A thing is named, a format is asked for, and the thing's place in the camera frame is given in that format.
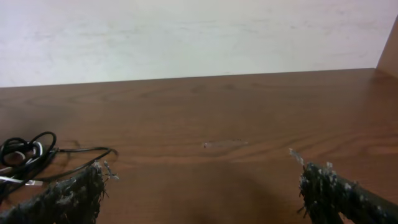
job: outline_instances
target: brown table surface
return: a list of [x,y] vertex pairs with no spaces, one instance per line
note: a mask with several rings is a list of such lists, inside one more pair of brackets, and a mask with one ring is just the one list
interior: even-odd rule
[[0,118],[1,140],[119,151],[98,223],[310,223],[289,148],[398,203],[398,80],[374,69],[2,88]]

